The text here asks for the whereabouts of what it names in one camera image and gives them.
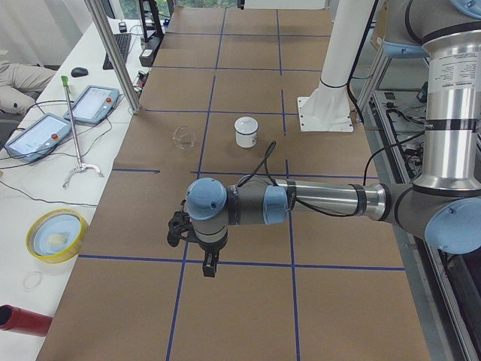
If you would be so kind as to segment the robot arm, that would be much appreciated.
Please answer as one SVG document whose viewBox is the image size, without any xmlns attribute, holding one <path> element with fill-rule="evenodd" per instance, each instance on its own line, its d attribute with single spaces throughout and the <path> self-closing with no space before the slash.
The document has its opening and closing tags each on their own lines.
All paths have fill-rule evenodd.
<svg viewBox="0 0 481 361">
<path fill-rule="evenodd" d="M 331 217 L 366 216 L 396 225 L 446 253 L 480 246 L 480 3 L 392 1 L 386 37 L 427 52 L 429 80 L 422 173 L 412 184 L 321 184 L 251 174 L 231 186 L 194 181 L 169 223 L 168 242 L 197 244 L 203 272 L 216 274 L 228 228 L 282 223 L 294 209 Z"/>
</svg>

